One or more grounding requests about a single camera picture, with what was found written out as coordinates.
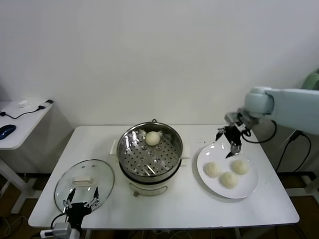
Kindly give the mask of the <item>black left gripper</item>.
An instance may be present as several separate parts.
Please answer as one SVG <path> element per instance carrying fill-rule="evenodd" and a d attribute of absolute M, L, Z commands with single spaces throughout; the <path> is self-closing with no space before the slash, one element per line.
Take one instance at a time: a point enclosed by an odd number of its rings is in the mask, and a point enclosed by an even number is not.
<path fill-rule="evenodd" d="M 66 200 L 63 200 L 65 213 L 68 217 L 67 222 L 71 225 L 72 229 L 76 229 L 78 231 L 82 230 L 82 222 L 85 216 L 92 213 L 91 208 L 96 208 L 100 202 L 99 200 L 99 190 L 96 187 L 93 198 L 87 203 L 71 203 L 73 197 L 75 195 L 76 189 L 71 189 L 70 193 L 67 196 Z"/>

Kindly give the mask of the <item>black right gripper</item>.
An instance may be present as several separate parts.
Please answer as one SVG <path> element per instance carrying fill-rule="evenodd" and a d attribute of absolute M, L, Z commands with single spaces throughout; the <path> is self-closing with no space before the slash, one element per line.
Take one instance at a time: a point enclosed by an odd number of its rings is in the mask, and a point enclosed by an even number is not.
<path fill-rule="evenodd" d="M 218 140 L 222 135 L 225 135 L 230 143 L 230 152 L 226 158 L 238 155 L 241 151 L 241 132 L 236 126 L 225 126 L 217 129 L 215 139 Z"/>

